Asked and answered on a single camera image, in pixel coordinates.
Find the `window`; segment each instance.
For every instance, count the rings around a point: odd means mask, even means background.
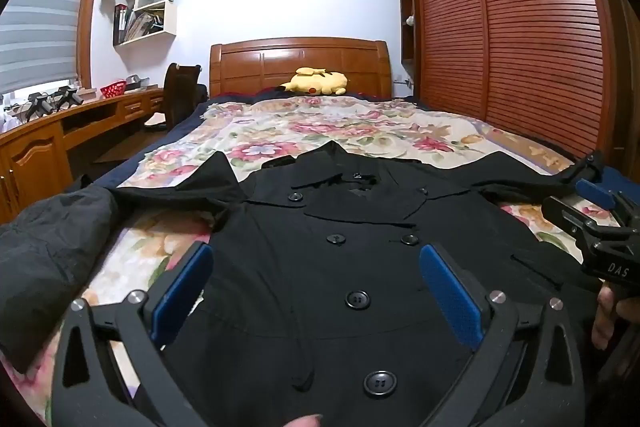
[[[81,0],[9,0],[0,14],[0,93],[78,78],[80,5]]]

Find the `floral bedsheet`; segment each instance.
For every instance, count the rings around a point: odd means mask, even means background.
[[[121,186],[170,187],[179,184],[215,151],[225,153],[238,180],[263,162],[297,156],[329,140],[345,150],[368,156],[417,158],[439,168],[452,168],[503,151],[538,172],[553,174],[570,165],[561,155],[529,139],[460,115],[427,112],[402,101],[366,102],[348,96],[300,96],[246,105],[214,104],[201,126],[178,141],[147,153]],[[574,198],[569,201],[598,222],[609,213]],[[504,204],[502,208],[526,223],[540,241],[549,241],[579,261],[574,240],[547,222],[540,207]],[[83,296],[92,305],[122,300],[132,289],[148,289],[166,269],[177,264],[193,241],[208,241],[212,217],[201,212],[147,209],[131,217],[113,238],[102,269]],[[25,374],[18,374],[0,354],[14,384],[30,407],[50,425],[50,391],[58,333]],[[113,349],[127,386],[139,381],[126,350]]]

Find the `human hand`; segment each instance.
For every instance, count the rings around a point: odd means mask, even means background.
[[[320,427],[322,415],[305,416],[287,423],[284,427]]]
[[[598,310],[591,330],[591,342],[598,349],[607,349],[613,336],[616,318],[640,324],[640,297],[633,297],[616,302],[616,296],[607,283],[604,283],[598,293]]]

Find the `cabinet door handle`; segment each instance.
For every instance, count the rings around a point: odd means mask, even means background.
[[[9,177],[11,178],[12,184],[14,184],[15,189],[15,200],[20,201],[20,190],[18,190],[18,184],[15,182],[14,170],[9,169]]]
[[[6,180],[4,179],[4,176],[0,176],[0,185],[2,185],[2,195],[4,196],[4,200],[7,204],[10,204],[11,200],[9,199],[9,190],[6,188]]]

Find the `sliding closet door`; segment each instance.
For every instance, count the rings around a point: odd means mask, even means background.
[[[604,79],[595,0],[486,0],[484,120],[577,154],[596,147]]]
[[[481,118],[481,0],[422,0],[420,9],[420,98],[434,110]]]

